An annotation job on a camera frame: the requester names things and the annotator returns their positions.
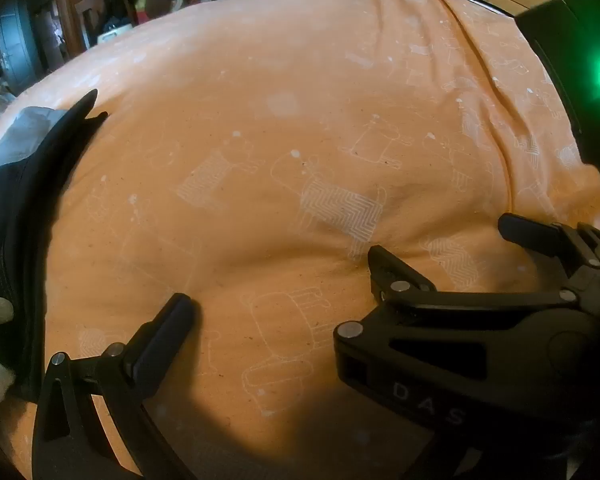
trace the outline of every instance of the silver pin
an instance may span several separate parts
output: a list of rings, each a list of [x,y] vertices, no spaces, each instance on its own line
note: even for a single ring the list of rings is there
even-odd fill
[[[59,365],[62,361],[64,361],[64,352],[58,352],[51,358],[51,364],[54,365]]]
[[[338,327],[338,335],[345,339],[352,339],[362,334],[362,325],[357,321],[347,321]]]
[[[405,290],[409,290],[411,287],[411,283],[409,282],[393,282],[391,284],[391,289],[396,292],[404,292]]]
[[[567,288],[564,288],[563,290],[560,291],[560,297],[564,301],[569,301],[569,302],[576,301],[578,299],[578,297]]]
[[[122,354],[124,349],[124,343],[111,343],[109,346],[107,346],[107,349],[104,351],[104,353],[110,357],[117,357]]]

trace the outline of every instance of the bedding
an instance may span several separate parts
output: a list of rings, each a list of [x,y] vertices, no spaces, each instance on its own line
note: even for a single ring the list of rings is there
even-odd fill
[[[522,291],[543,260],[498,217],[600,225],[552,82],[467,0],[220,0],[89,49],[0,117],[106,111],[46,259],[45,359],[128,341],[173,292],[202,326],[146,404],[201,479],[395,479],[430,433],[338,381],[381,244],[439,290]],[[134,466],[97,399],[112,445]],[[0,406],[30,478],[32,404]]]

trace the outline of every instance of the orange duvet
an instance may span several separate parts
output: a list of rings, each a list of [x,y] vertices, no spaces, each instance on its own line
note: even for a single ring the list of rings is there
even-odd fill
[[[221,0],[88,50],[21,95],[110,117],[61,200],[46,358],[203,310],[148,411],[201,479],[395,479],[429,432],[336,376],[381,244],[439,290],[533,290],[504,212],[595,222],[600,180],[514,21],[466,0]],[[122,463],[133,468],[102,400]],[[0,407],[30,478],[34,406]]]

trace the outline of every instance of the wooden chair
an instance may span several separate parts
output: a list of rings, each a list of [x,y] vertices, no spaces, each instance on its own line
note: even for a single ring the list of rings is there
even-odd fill
[[[138,24],[136,10],[131,6],[129,0],[122,0],[125,4],[126,13],[129,20],[135,27]],[[96,28],[100,23],[100,19],[106,11],[104,0],[82,0],[75,4],[75,11],[78,13],[80,21],[80,31],[84,46],[88,49],[95,45],[98,41],[98,33]]]
[[[78,20],[80,21],[82,40],[86,48],[91,48],[97,42],[96,27],[105,12],[105,8],[104,0],[82,0],[75,4],[75,11],[78,13]]]

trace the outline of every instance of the white paint speck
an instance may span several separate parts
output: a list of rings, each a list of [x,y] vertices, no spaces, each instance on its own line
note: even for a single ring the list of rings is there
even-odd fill
[[[404,21],[407,22],[410,27],[420,27],[420,18],[418,16],[407,16]]]
[[[352,52],[346,52],[344,55],[345,59],[349,61],[353,61],[354,63],[358,63],[362,68],[368,70],[374,65],[374,62],[370,59],[365,59],[364,57],[360,57],[358,54],[354,54]]]
[[[300,106],[291,92],[280,92],[267,97],[269,110],[276,117],[293,117],[299,114]]]
[[[419,54],[420,56],[428,56],[433,52],[433,45],[429,44],[426,46],[410,44],[409,48],[411,49],[412,54]]]

